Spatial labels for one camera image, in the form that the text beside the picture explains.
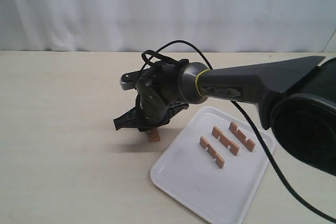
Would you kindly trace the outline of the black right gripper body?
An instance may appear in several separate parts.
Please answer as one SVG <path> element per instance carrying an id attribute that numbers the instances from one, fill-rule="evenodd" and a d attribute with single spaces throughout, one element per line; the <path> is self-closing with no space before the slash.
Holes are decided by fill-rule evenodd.
<path id="1" fill-rule="evenodd" d="M 170 119 L 189 105 L 184 102 L 170 102 L 164 100 L 155 90 L 150 88 L 137 89 L 135 106 L 125 114 L 113 120 L 116 130 L 138 129 L 146 132 L 166 125 Z"/>

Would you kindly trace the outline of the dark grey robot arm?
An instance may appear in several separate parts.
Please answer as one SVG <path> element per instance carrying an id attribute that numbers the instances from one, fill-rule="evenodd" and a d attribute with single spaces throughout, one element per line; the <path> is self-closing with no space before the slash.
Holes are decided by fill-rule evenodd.
<path id="1" fill-rule="evenodd" d="M 212 70 L 200 62 L 158 55 L 146 70 L 121 77 L 138 93 L 135 107 L 114 119 L 116 130 L 148 131 L 191 104 L 218 98 L 256 106 L 262 128 L 294 158 L 335 174 L 335 59 L 292 60 Z"/>

